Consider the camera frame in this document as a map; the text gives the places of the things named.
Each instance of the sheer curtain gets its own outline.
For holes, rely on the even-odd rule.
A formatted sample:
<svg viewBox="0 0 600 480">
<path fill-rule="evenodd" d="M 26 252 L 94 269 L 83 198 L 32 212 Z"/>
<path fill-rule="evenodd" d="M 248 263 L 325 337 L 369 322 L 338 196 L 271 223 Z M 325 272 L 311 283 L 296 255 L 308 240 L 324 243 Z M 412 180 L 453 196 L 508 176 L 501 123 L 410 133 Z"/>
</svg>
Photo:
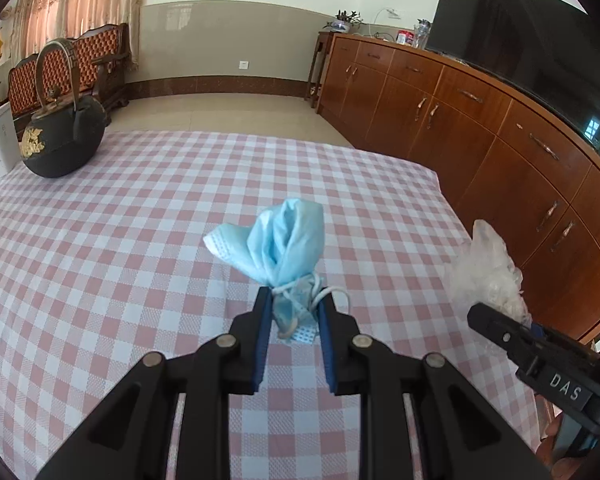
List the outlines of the sheer curtain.
<svg viewBox="0 0 600 480">
<path fill-rule="evenodd" d="M 77 38 L 107 23 L 128 23 L 132 62 L 138 56 L 141 0 L 18 0 L 11 33 L 14 65 L 54 38 Z"/>
</svg>

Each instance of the metal bolt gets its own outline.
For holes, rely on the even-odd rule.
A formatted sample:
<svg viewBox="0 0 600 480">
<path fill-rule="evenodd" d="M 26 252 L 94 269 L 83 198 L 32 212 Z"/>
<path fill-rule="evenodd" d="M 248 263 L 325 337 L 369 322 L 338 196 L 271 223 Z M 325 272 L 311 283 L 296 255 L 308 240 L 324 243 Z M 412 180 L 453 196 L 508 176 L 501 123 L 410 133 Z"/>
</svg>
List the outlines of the metal bolt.
<svg viewBox="0 0 600 480">
<path fill-rule="evenodd" d="M 218 339 L 216 339 L 216 344 L 220 348 L 231 348 L 233 345 L 235 345 L 235 341 L 235 337 L 231 334 L 222 334 L 218 336 Z"/>
<path fill-rule="evenodd" d="M 162 356 L 158 352 L 149 352 L 142 358 L 142 364 L 149 368 L 159 365 L 160 362 L 162 362 Z"/>
<path fill-rule="evenodd" d="M 431 368 L 442 368 L 445 365 L 446 359 L 442 354 L 433 352 L 425 357 L 425 361 Z"/>
<path fill-rule="evenodd" d="M 370 336 L 365 334 L 355 335 L 352 339 L 353 346 L 357 346 L 358 348 L 369 348 L 373 341 L 374 340 Z"/>
</svg>

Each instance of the black television screen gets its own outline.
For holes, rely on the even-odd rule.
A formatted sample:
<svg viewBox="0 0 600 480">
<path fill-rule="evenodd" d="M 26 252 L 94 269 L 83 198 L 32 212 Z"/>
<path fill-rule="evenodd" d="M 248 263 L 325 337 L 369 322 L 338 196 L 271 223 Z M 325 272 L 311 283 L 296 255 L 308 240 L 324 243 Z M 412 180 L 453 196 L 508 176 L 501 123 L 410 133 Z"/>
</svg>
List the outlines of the black television screen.
<svg viewBox="0 0 600 480">
<path fill-rule="evenodd" d="M 439 0 L 427 50 L 515 86 L 600 145 L 600 34 L 562 0 Z"/>
</svg>

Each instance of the white elastic string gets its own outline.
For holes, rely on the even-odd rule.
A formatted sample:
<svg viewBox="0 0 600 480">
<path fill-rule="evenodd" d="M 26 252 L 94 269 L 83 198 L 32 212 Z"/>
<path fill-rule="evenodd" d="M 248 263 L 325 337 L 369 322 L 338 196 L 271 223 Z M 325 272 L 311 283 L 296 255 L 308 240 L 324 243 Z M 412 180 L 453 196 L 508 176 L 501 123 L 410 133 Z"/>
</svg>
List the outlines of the white elastic string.
<svg viewBox="0 0 600 480">
<path fill-rule="evenodd" d="M 347 314 L 348 314 L 349 313 L 349 308 L 350 308 L 351 298 L 349 297 L 349 293 L 347 292 L 347 289 L 343 288 L 341 286 L 326 286 L 323 290 L 320 290 L 320 276 L 318 276 L 318 274 L 316 272 L 313 272 L 312 276 L 314 277 L 314 284 L 313 284 L 312 289 L 311 289 L 312 301 L 311 301 L 311 304 L 309 305 L 309 312 L 314 313 L 315 309 L 318 307 L 318 305 L 320 304 L 320 302 L 328 294 L 331 294 L 332 292 L 341 292 L 347 298 Z M 285 298 L 287 298 L 289 301 L 291 301 L 292 303 L 294 303 L 295 301 L 289 295 L 289 289 L 295 287 L 296 284 L 301 279 L 302 278 L 298 278 L 297 280 L 289 282 L 286 285 L 276 286 L 276 287 L 274 287 L 274 288 L 271 289 L 271 293 L 274 296 L 282 294 Z M 291 324 L 289 325 L 289 329 L 286 330 L 286 332 L 282 332 L 282 331 L 278 332 L 278 337 L 280 339 L 288 339 L 296 331 L 296 328 L 298 328 L 298 317 L 294 315 L 293 318 L 291 319 Z"/>
</svg>

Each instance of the human hand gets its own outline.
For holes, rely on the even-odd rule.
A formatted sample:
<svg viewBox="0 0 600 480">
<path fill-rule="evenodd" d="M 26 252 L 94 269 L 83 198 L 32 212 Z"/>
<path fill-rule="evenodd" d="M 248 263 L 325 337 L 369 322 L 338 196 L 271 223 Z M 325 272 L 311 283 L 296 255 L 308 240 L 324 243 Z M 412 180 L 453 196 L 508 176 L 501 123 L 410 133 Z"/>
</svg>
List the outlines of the human hand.
<svg viewBox="0 0 600 480">
<path fill-rule="evenodd" d="M 554 463 L 552 455 L 554 453 L 555 436 L 560 429 L 561 420 L 562 414 L 558 415 L 549 424 L 549 427 L 546 429 L 547 438 L 540 443 L 538 450 L 536 450 L 536 456 L 545 466 L 551 469 L 551 476 L 554 480 L 568 480 L 584 461 L 583 458 L 561 458 L 558 462 Z"/>
</svg>

